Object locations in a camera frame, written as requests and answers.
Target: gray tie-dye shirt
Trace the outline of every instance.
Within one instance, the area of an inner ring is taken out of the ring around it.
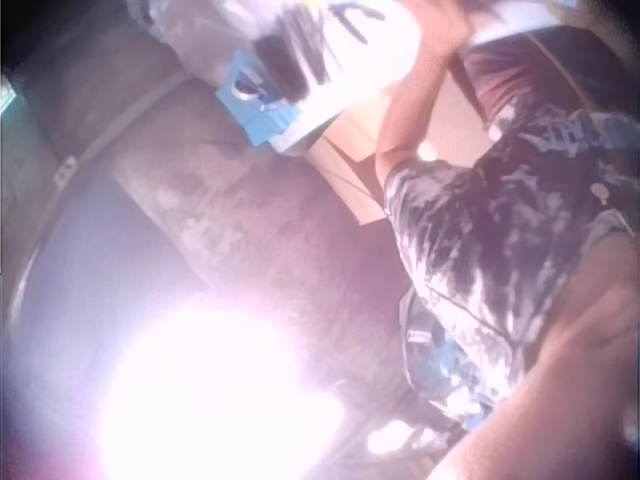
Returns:
[[[385,185],[418,295],[496,401],[524,376],[525,349],[581,257],[612,231],[636,230],[640,205],[637,178],[614,167],[638,164],[632,117],[565,112],[533,96],[511,107],[508,129],[473,168],[408,161]],[[606,187],[605,205],[594,184]]]

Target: forearm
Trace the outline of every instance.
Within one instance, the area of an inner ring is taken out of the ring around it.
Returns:
[[[398,163],[416,155],[424,140],[448,58],[434,54],[424,44],[416,62],[387,111],[376,147],[376,173],[381,185]]]

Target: tie-dye shirt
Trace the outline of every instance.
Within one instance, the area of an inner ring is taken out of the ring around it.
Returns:
[[[559,290],[610,232],[637,230],[640,124],[565,112],[532,95],[511,104],[500,140],[471,169],[408,161],[385,184],[405,268],[432,311],[508,397]],[[603,204],[594,191],[603,197]]]

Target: hand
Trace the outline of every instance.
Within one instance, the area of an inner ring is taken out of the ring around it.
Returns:
[[[400,0],[414,16],[422,43],[433,54],[449,57],[467,43],[471,25],[460,0]]]

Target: person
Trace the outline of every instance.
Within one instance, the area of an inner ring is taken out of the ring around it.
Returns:
[[[498,404],[430,478],[621,478],[620,460],[634,458],[623,418],[638,398],[633,85],[588,31],[464,50],[472,29],[457,0],[402,2],[422,40],[376,171],[421,301]],[[501,133],[472,168],[416,154],[457,52]]]

